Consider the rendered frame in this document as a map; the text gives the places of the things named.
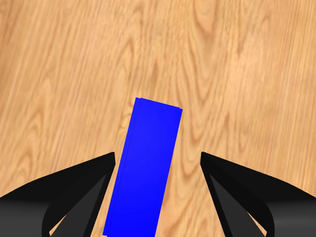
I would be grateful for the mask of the blue hollow socket block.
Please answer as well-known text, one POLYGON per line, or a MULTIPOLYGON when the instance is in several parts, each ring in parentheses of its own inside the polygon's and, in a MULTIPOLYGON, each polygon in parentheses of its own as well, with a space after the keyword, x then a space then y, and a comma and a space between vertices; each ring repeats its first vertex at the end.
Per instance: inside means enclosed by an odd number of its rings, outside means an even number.
POLYGON ((103 230, 155 237, 182 109, 136 98, 103 230))

